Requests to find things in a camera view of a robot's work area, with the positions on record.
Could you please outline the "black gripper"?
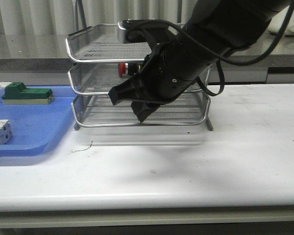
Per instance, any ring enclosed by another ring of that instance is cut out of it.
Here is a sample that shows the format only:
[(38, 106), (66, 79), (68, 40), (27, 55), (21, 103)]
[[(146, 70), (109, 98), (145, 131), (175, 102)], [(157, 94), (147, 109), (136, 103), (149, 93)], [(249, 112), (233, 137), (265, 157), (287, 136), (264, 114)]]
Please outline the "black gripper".
[(113, 105), (132, 101), (131, 108), (140, 123), (160, 105), (177, 99), (210, 65), (205, 54), (177, 40), (152, 56), (139, 74), (114, 86), (108, 95)]

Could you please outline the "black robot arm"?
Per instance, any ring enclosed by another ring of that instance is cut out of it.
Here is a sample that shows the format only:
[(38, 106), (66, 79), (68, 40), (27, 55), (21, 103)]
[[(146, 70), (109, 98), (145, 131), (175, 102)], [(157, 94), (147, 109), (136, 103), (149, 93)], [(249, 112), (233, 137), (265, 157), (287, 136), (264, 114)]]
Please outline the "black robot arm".
[[(257, 42), (282, 10), (287, 10), (285, 19), (262, 55), (244, 62), (230, 59), (234, 52)], [(109, 91), (111, 102), (130, 101), (138, 120), (144, 121), (198, 82), (199, 75), (212, 64), (248, 66), (264, 59), (281, 39), (293, 11), (294, 0), (199, 0), (177, 34), (169, 31), (172, 23), (168, 21), (129, 21), (126, 40), (147, 41), (151, 54), (138, 73)]]

